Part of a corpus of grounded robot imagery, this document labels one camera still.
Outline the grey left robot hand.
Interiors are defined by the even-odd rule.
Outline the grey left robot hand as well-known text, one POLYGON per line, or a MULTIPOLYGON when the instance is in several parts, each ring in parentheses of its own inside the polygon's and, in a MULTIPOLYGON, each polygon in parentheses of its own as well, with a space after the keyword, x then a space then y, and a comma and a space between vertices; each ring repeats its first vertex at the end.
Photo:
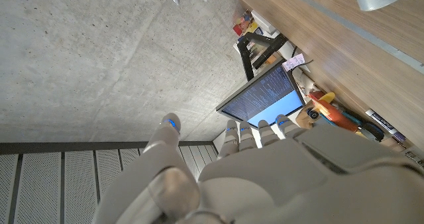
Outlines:
POLYGON ((94 223, 422 223, 423 169, 342 128, 303 129, 279 115, 279 137, 228 121, 216 161, 198 178, 165 115, 143 153, 109 186, 94 223))

